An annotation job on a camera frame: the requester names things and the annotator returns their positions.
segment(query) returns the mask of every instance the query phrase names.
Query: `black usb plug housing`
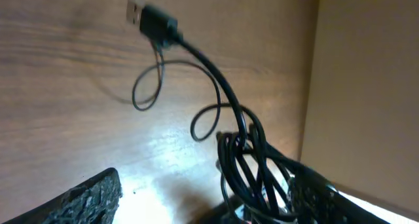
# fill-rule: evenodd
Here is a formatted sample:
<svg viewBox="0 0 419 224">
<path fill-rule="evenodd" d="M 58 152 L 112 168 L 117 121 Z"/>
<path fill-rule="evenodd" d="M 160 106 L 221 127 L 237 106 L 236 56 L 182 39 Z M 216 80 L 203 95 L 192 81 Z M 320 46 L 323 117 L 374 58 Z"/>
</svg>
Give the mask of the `black usb plug housing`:
<svg viewBox="0 0 419 224">
<path fill-rule="evenodd" d="M 177 20 L 141 0 L 128 0 L 126 19 L 162 48 L 169 47 L 179 38 Z"/>
</svg>

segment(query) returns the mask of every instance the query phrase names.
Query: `thin black wire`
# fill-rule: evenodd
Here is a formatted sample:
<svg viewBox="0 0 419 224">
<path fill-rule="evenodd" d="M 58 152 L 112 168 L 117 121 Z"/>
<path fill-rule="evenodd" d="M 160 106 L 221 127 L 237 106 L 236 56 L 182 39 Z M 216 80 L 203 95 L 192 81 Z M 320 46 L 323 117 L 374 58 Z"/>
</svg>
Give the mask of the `thin black wire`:
<svg viewBox="0 0 419 224">
<path fill-rule="evenodd" d="M 166 70 L 167 65 L 175 65 L 175 64 L 183 64 L 190 67 L 194 67 L 199 69 L 203 73 L 205 73 L 211 82 L 213 83 L 217 103 L 209 105 L 203 109 L 201 109 L 192 119 L 191 122 L 191 136 L 195 141 L 202 141 L 208 138 L 219 121 L 220 112 L 222 107 L 232 107 L 231 103 L 221 103 L 221 96 L 219 87 L 217 84 L 217 79 L 207 70 L 204 69 L 202 66 L 190 62 L 187 60 L 164 60 L 163 53 L 161 49 L 155 48 L 155 51 L 160 56 L 161 62 L 156 63 L 148 68 L 146 68 L 136 79 L 133 89 L 132 89 L 132 103 L 134 107 L 139 111 L 146 111 L 150 109 L 156 102 L 160 91 L 163 85 L 164 73 Z M 136 89 L 139 82 L 152 70 L 157 69 L 158 71 L 158 86 L 155 93 L 140 103 L 149 103 L 149 105 L 145 107 L 140 107 L 139 102 L 136 101 Z M 228 195 L 227 195 L 227 188 L 226 188 L 226 181 L 230 185 L 230 188 L 233 192 L 238 195 L 244 202 L 244 204 L 251 210 L 252 216 L 254 219 L 269 219 L 274 223 L 279 223 L 281 221 L 293 221 L 298 217 L 298 214 L 290 214 L 290 213 L 283 213 L 280 211 L 278 207 L 278 201 L 276 200 L 276 195 L 274 190 L 280 194 L 283 201 L 286 203 L 286 206 L 289 210 L 291 210 L 291 205 L 287 200 L 285 191 L 281 188 L 279 183 L 276 181 L 273 174 L 267 168 L 266 160 L 272 159 L 276 166 L 280 169 L 280 172 L 283 174 L 283 177 L 288 181 L 289 174 L 288 171 L 285 169 L 288 166 L 283 164 L 285 157 L 275 150 L 272 146 L 270 146 L 266 142 L 266 138 L 264 135 L 263 127 L 256 117 L 256 115 L 251 112 L 248 108 L 242 105 L 236 105 L 235 108 L 240 110 L 240 119 L 243 118 L 242 111 L 250 117 L 253 121 L 253 124 L 249 127 L 249 133 L 245 131 L 245 136 L 243 133 L 224 133 L 220 134 L 218 137 L 218 155 L 219 161 L 221 165 L 222 175 L 221 175 L 221 191 L 223 194 L 223 198 L 227 204 L 227 207 L 236 222 L 240 222 L 240 219 L 235 214 L 234 208 L 232 207 L 231 203 L 229 202 Z M 205 134 L 203 137 L 199 138 L 195 132 L 195 126 L 198 119 L 206 112 L 210 110 L 216 110 L 216 116 L 214 122 L 210 128 L 210 130 Z M 259 165 L 259 169 L 257 172 L 256 179 L 253 177 L 249 166 L 247 165 L 246 161 L 244 160 L 244 155 L 251 155 Z M 244 175 L 249 183 L 250 189 L 247 188 L 244 180 L 242 179 L 238 167 L 236 164 L 240 165 Z M 268 203 L 263 198 L 263 189 L 266 191 L 266 196 L 268 198 Z"/>
</svg>

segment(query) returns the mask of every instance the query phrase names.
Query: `wood grain surface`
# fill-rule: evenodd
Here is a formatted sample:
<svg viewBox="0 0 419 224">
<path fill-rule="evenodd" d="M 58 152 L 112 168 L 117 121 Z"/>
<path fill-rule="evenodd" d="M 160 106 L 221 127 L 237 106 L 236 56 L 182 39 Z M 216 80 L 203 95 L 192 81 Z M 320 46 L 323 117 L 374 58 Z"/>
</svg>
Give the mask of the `wood grain surface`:
<svg viewBox="0 0 419 224">
<path fill-rule="evenodd" d="M 146 0 L 179 20 L 254 110 L 271 144 L 299 156 L 318 0 Z M 115 223 L 185 223 L 220 201 L 215 136 L 194 114 L 215 102 L 204 74 L 167 68 L 148 112 L 129 104 L 153 64 L 127 0 L 0 0 L 0 222 L 115 167 Z M 166 59 L 192 59 L 171 48 Z M 143 96 L 156 74 L 141 84 Z M 210 127 L 214 113 L 198 123 Z M 229 110 L 218 130 L 236 130 Z"/>
</svg>

